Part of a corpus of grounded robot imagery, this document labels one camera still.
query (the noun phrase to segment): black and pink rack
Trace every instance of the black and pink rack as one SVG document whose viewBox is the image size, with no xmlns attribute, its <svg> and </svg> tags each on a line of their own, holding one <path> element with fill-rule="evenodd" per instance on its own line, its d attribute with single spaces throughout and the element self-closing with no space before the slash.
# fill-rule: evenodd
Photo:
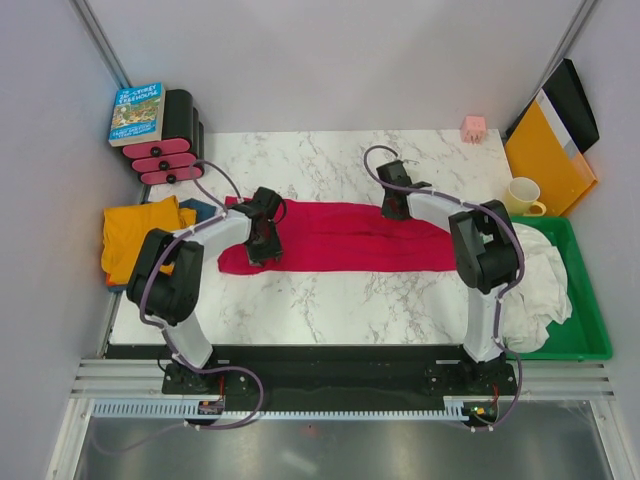
<svg viewBox="0 0 640 480">
<path fill-rule="evenodd" d="M 147 185 L 200 178 L 204 174 L 203 165 L 195 166 L 193 172 L 189 169 L 195 160 L 204 158 L 204 126 L 191 94 L 186 90 L 167 90 L 162 140 L 127 145 L 122 153 L 132 160 L 131 168 Z"/>
</svg>

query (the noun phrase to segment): orange cloth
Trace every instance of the orange cloth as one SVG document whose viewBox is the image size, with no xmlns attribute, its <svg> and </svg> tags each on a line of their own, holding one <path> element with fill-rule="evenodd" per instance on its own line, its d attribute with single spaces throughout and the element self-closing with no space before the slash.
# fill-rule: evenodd
<svg viewBox="0 0 640 480">
<path fill-rule="evenodd" d="M 129 207 L 105 208 L 102 251 L 102 269 L 107 272 L 109 285 L 129 282 L 142 243 L 154 228 L 168 232 L 196 223 L 196 211 L 179 208 L 175 196 L 161 202 Z"/>
</svg>

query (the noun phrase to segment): red cloth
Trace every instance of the red cloth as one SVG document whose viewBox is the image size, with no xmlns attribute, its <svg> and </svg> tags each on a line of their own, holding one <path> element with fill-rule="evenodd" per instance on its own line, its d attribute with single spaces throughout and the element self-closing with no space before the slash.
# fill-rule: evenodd
<svg viewBox="0 0 640 480">
<path fill-rule="evenodd" d="M 244 245 L 218 258 L 221 272 L 255 275 L 284 272 L 442 272 L 455 270 L 451 236 L 420 220 L 389 220 L 380 208 L 354 203 L 285 200 L 278 224 L 283 255 L 264 268 L 249 265 Z M 227 205 L 235 203 L 233 197 Z M 276 220 L 282 214 L 282 207 Z"/>
</svg>

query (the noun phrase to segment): white wall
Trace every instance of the white wall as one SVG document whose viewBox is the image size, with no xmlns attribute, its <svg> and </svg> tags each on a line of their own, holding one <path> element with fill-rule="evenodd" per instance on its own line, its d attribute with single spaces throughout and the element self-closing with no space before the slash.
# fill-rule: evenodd
<svg viewBox="0 0 640 480">
<path fill-rule="evenodd" d="M 101 210 L 140 189 L 105 146 L 116 86 L 70 4 L 5 2 L 0 45 L 0 477 L 31 480 L 105 315 Z"/>
<path fill-rule="evenodd" d="M 640 3 L 600 2 L 569 57 L 600 140 L 587 159 L 600 184 L 571 216 L 614 348 L 610 364 L 640 449 Z"/>
<path fill-rule="evenodd" d="M 132 82 L 216 132 L 506 128 L 579 0 L 90 0 Z"/>
</svg>

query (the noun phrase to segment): blue cloth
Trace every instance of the blue cloth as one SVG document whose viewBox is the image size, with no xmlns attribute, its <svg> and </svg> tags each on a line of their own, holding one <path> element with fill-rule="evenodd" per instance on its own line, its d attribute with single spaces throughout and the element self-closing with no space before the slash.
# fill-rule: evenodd
<svg viewBox="0 0 640 480">
<path fill-rule="evenodd" d="M 180 202 L 180 208 L 191 208 L 196 211 L 196 223 L 204 222 L 216 214 L 216 207 L 208 203 L 201 202 L 195 198 L 190 198 Z"/>
</svg>

